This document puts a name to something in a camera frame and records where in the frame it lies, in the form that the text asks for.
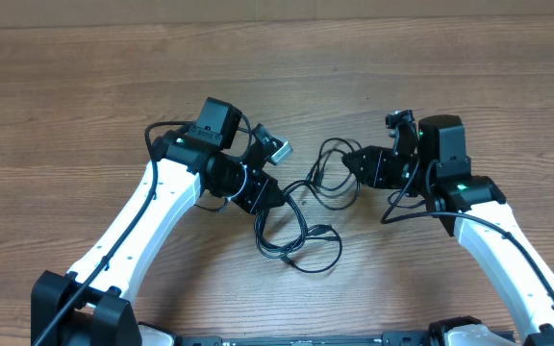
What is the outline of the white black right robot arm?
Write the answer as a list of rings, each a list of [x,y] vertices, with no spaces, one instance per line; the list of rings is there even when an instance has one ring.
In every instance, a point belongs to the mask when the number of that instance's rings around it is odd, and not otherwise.
[[[506,196],[471,172],[466,131],[457,115],[415,121],[390,113],[391,148],[367,146],[342,162],[362,185],[420,196],[422,216],[439,219],[468,250],[508,309],[525,345],[554,345],[554,273],[516,222]]]

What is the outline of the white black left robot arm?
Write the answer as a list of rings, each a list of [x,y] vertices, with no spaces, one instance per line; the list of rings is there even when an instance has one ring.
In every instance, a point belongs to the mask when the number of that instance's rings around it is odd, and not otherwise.
[[[233,105],[205,101],[194,121],[165,121],[144,137],[150,161],[137,189],[100,239],[59,275],[45,271],[31,293],[34,345],[174,345],[175,334],[140,323],[134,303],[148,268],[177,222],[204,192],[249,214],[285,198],[264,165],[290,143],[252,127]]]

